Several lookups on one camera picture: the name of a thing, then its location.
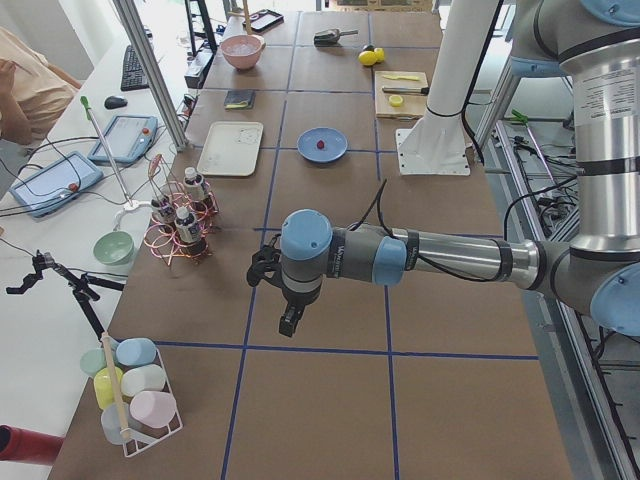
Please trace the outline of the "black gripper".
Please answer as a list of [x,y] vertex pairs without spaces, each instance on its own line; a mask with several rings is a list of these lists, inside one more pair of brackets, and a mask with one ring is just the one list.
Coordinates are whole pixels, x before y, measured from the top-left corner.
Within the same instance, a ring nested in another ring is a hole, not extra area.
[[280,317],[278,332],[284,336],[293,336],[305,308],[319,298],[320,288],[317,287],[307,292],[298,292],[285,287],[283,295],[287,301],[287,306]]

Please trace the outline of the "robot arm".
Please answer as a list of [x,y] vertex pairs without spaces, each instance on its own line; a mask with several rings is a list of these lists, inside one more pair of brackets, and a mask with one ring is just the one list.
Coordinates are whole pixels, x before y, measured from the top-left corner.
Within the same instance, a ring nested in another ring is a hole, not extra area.
[[400,170],[436,231],[338,228],[299,210],[284,221],[277,282],[292,335],[326,278],[395,285],[411,270],[507,281],[557,299],[621,334],[639,332],[639,5],[521,1],[512,63],[521,76],[573,83],[580,225],[567,242],[498,239],[483,172],[464,157],[461,119],[500,10],[451,5],[423,117],[397,141]]

